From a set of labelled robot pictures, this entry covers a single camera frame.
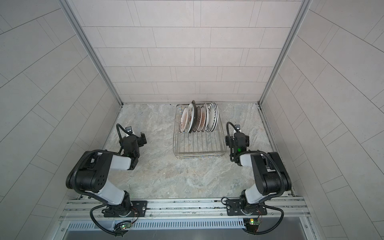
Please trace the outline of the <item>white watermelon pattern plate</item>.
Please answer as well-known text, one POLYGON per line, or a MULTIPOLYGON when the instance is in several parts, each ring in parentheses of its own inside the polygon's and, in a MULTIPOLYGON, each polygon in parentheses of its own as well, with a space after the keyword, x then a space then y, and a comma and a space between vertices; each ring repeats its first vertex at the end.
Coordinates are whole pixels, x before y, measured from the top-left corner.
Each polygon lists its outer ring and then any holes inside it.
POLYGON ((186 125, 188 121, 188 107, 184 108, 181 120, 180 120, 180 132, 183 133, 185 131, 186 125))

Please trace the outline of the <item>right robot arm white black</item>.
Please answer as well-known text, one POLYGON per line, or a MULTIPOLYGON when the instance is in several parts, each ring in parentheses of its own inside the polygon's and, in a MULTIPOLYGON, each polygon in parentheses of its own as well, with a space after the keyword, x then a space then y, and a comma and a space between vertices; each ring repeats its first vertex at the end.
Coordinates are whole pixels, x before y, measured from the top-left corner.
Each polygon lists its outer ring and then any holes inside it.
POLYGON ((232 162, 253 169, 255 183, 240 195, 240 208, 244 214, 261 212, 260 207, 265 201, 291 190, 292 181, 277 152, 247 150, 249 136, 242 132, 227 135, 226 145, 230 147, 232 162))

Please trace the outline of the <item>black white striped plate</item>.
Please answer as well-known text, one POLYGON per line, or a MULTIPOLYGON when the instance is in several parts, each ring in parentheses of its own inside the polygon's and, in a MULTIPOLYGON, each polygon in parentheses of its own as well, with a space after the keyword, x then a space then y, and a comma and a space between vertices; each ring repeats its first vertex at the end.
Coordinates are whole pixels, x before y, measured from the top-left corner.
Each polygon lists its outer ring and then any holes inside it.
POLYGON ((208 132, 212 132, 213 125, 214 125, 215 110, 214 110, 213 103, 210 103, 210 108, 211 108, 211 111, 210 111, 210 120, 209 120, 208 132))

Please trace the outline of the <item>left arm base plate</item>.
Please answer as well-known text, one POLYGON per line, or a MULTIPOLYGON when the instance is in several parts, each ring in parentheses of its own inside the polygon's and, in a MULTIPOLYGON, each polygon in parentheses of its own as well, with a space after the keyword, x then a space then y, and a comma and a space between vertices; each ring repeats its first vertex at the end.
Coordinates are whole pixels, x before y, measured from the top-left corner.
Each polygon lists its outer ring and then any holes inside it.
POLYGON ((138 218, 144 217, 147 210, 147 201, 131 201, 129 204, 123 202, 120 205, 107 205, 102 210, 105 218, 138 218))

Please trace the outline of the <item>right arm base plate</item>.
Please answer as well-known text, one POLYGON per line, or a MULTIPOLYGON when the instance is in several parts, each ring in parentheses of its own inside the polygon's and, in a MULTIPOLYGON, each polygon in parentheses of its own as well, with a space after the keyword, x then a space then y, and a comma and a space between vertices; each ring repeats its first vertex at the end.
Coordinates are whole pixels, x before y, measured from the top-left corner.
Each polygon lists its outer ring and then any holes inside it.
POLYGON ((261 205, 244 205, 240 199, 222 199, 222 203, 226 206, 228 216, 266 216, 268 214, 266 208, 261 205))

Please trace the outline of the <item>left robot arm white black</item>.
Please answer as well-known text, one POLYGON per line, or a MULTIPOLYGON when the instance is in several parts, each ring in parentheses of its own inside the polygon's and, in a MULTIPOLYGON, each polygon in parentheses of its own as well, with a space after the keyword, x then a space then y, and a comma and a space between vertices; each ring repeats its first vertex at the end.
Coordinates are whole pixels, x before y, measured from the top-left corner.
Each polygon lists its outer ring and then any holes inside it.
POLYGON ((110 170, 134 170, 139 162, 140 147, 146 143, 144 133, 139 137, 127 133, 120 140, 122 155, 107 150, 84 152, 66 179, 67 188, 105 204, 106 217, 129 215, 133 212, 129 193, 112 184, 108 175, 110 170))

